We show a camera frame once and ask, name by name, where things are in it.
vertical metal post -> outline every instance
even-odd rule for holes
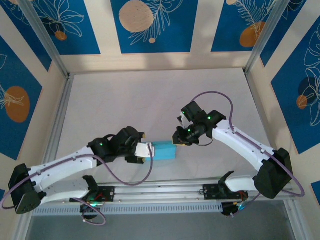
[[[42,160],[43,164],[49,163],[56,159],[59,142],[60,142],[60,138],[61,138],[61,134],[62,134],[62,130],[63,130],[66,114],[67,114],[67,108],[68,108],[73,81],[74,81],[74,76],[72,75],[65,83],[64,90],[59,103],[59,107],[53,123],[48,146],[46,148],[44,158]]]
[[[41,19],[39,18],[36,10],[34,9],[32,2],[28,0],[17,0],[19,3],[19,7],[22,10],[25,18],[30,23],[33,31],[35,32],[36,36],[41,41],[43,47],[51,57],[51,59],[55,62],[58,69],[61,71],[61,73],[65,76],[65,79],[68,78],[68,71],[63,63],[62,59],[60,58],[60,54],[52,41],[49,33],[47,32],[45,26],[41,22]]]
[[[265,27],[263,28],[258,40],[256,41],[251,56],[244,67],[244,75],[247,76],[254,66],[256,60],[260,57],[263,49],[265,48],[267,42],[269,41],[272,33],[274,32],[282,14],[288,7],[290,0],[273,0],[276,1],[272,12],[268,20],[265,23]]]

cyan block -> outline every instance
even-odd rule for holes
[[[176,158],[177,146],[172,143],[172,141],[155,141],[152,143],[155,149],[155,155],[153,160],[169,160]]]

black motor joint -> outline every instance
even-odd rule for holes
[[[193,124],[184,129],[181,126],[176,128],[176,132],[172,137],[173,144],[191,146],[199,144],[199,138],[206,134],[212,139],[212,130],[217,127],[217,124],[227,118],[220,112],[213,110],[207,114],[202,110],[195,101],[190,102],[187,106],[181,109],[183,115],[189,122]]]

orange circle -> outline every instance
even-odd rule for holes
[[[156,42],[155,38],[152,37],[152,38],[149,39],[149,43],[154,44],[155,42]]]
[[[67,40],[67,35],[63,31],[56,31],[54,35],[60,41]]]
[[[128,1],[120,9],[119,19],[124,29],[132,33],[143,32],[154,23],[151,9],[140,0]]]
[[[23,123],[27,120],[30,111],[30,99],[26,90],[20,86],[10,87],[5,95],[4,99],[9,100],[10,96],[16,99],[23,99],[20,101],[21,104],[10,102],[5,105],[6,114],[16,123]]]
[[[258,37],[260,36],[261,32],[262,32],[262,29],[264,29],[265,27],[265,22],[264,21],[260,21],[260,22],[257,22],[255,23],[254,25],[252,26],[249,26],[247,27],[241,34],[241,37],[240,37],[240,44],[242,47],[245,47],[245,48],[251,48],[251,47],[254,47],[257,40],[258,40]]]
[[[296,105],[301,110],[305,109],[307,107],[307,104],[308,104],[308,99],[305,95],[300,95],[296,100]]]
[[[237,2],[237,0],[226,0],[226,4],[233,5]]]

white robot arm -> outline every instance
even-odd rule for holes
[[[216,139],[232,148],[256,170],[247,174],[228,172],[219,183],[222,192],[259,191],[265,197],[274,199],[291,180],[291,177],[265,154],[269,153],[292,172],[290,156],[286,150],[275,150],[254,140],[235,126],[230,126],[227,118],[218,111],[207,114],[192,101],[181,110],[178,120],[182,126],[177,127],[172,137],[174,144],[198,145],[199,138],[207,135],[208,138]]]
[[[151,154],[148,145],[151,146],[152,156],[155,156],[155,148],[151,143],[141,143],[143,137],[143,132],[138,132],[128,126],[117,135],[96,138],[88,146],[50,163],[31,168],[27,168],[25,164],[18,165],[13,171],[9,189],[22,179],[34,174],[35,176],[12,192],[11,197],[16,213],[24,214],[39,205],[57,200],[95,199],[101,193],[101,189],[92,176],[72,180],[64,179],[101,165],[102,163],[93,156],[100,157],[105,163],[125,157],[128,163],[143,164],[145,158],[149,158]],[[67,159],[72,160],[59,164]]]

